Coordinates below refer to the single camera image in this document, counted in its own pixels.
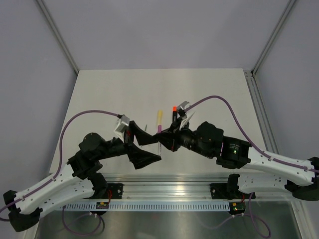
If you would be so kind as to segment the yellow highlighter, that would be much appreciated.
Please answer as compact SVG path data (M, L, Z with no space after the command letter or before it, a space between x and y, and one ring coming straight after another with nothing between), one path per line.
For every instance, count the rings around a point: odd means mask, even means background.
M158 113L157 113L157 125L162 125L162 116L163 116L163 111L162 110L158 110Z

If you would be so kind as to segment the black orange highlighter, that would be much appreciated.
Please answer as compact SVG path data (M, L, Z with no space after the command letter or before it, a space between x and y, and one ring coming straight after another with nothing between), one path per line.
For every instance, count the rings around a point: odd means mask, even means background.
M177 106L172 108L172 122L176 122L178 118Z

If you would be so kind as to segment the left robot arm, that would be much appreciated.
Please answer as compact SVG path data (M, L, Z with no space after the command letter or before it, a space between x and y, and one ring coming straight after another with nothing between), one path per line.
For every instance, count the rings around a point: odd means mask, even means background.
M125 124L118 135L106 141L97 133L87 134L79 144L79 151L66 164L60 165L55 174L23 191L4 193L13 229L25 231L50 212L74 201L109 195L108 183L99 172L103 167L101 160L126 155L135 169L161 160L158 154L141 149L157 140L134 121Z

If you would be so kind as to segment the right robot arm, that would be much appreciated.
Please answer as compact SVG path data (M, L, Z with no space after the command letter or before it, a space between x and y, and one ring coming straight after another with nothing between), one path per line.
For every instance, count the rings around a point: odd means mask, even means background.
M195 131L177 120L155 138L175 152L184 147L227 169L252 169L259 175L230 174L226 183L211 183L212 199L255 198L257 192L290 193L304 201L319 199L319 159L291 159L256 149L252 143L223 135L223 130L203 122Z

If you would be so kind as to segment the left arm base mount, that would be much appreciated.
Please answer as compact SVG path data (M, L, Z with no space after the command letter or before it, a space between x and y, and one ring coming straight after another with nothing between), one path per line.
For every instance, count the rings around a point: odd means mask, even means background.
M97 173L93 180L93 199L122 199L122 183L108 183L101 173Z

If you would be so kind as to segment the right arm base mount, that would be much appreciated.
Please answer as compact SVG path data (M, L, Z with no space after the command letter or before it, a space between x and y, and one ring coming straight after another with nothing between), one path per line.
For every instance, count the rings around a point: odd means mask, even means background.
M255 176L250 174L230 174L227 182L210 183L210 194L212 199L220 200L242 200L248 199L250 193L244 193L239 190L244 183L253 182Z

